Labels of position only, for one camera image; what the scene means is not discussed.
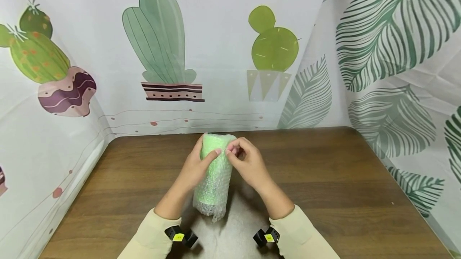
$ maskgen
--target yellow label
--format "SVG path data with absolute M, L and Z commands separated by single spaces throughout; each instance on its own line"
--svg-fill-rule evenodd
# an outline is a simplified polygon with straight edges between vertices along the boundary
M 174 242 L 181 242 L 183 238 L 184 238 L 184 234 L 183 233 L 178 233 L 178 234 L 174 235 L 173 241 Z
M 275 243 L 275 240 L 274 240 L 274 238 L 272 237 L 271 234 L 266 234 L 266 235 L 264 235 L 264 237 L 266 238 L 267 242 Z

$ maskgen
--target wrist strap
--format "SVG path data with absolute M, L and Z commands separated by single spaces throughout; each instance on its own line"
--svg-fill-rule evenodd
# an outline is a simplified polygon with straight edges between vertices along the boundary
M 253 240 L 258 244 L 259 248 L 266 246 L 269 243 L 278 243 L 280 234 L 276 229 L 269 227 L 266 232 L 259 229 L 259 231 L 253 236 Z
M 194 243 L 197 241 L 198 237 L 189 230 L 187 233 L 184 233 L 179 227 L 179 225 L 171 226 L 165 230 L 165 234 L 173 242 L 182 242 L 189 249 L 194 246 Z

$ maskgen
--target left hand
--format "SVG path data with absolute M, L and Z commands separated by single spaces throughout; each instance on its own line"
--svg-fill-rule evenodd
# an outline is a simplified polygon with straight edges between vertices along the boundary
M 189 156 L 187 156 L 182 170 L 175 181 L 175 184 L 178 184 L 184 188 L 186 192 L 192 191 L 192 189 L 194 189 L 195 186 L 200 183 L 206 174 L 208 166 L 214 159 L 218 158 L 219 154 L 222 152 L 221 149 L 213 150 L 208 153 L 208 155 L 203 160 L 200 160 L 202 138 L 203 135 L 200 136 L 199 140 L 194 146 L 194 149 L 192 149 L 192 152 L 189 154 Z

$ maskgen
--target green cactus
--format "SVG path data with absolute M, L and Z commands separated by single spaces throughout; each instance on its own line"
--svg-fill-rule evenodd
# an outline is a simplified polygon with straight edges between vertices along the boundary
M 48 37 L 39 32 L 22 32 L 10 28 L 9 47 L 18 69 L 34 82 L 43 84 L 67 76 L 70 61 Z
M 0 24 L 0 47 L 9 47 L 10 41 L 13 39 L 14 36 L 11 34 L 10 30 L 5 25 Z
M 19 19 L 19 27 L 25 32 L 39 32 L 49 39 L 53 34 L 53 26 L 50 17 L 38 9 L 40 4 L 35 4 L 35 0 L 29 1 L 29 6 Z
M 131 46 L 150 83 L 192 83 L 196 73 L 185 70 L 185 37 L 182 14 L 176 0 L 139 0 L 122 16 Z
M 255 67 L 260 71 L 286 71 L 298 56 L 298 39 L 293 32 L 275 27 L 275 16 L 267 6 L 256 7 L 248 22 L 260 33 L 251 49 Z

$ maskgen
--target hand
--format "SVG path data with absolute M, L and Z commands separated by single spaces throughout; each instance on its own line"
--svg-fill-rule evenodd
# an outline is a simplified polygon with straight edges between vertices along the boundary
M 225 153 L 243 180 L 258 193 L 273 182 L 260 151 L 248 139 L 240 137 L 232 141 Z
M 198 185 L 198 183 L 200 183 L 206 174 L 206 169 L 208 169 L 211 162 L 218 158 L 219 154 L 222 152 L 221 149 L 213 150 L 208 153 L 203 160 L 200 160 L 202 138 L 203 135 L 201 135 L 195 144 L 194 149 L 192 149 L 192 152 L 187 157 L 182 170 L 175 181 L 175 184 L 182 186 L 186 192 L 190 192 Z

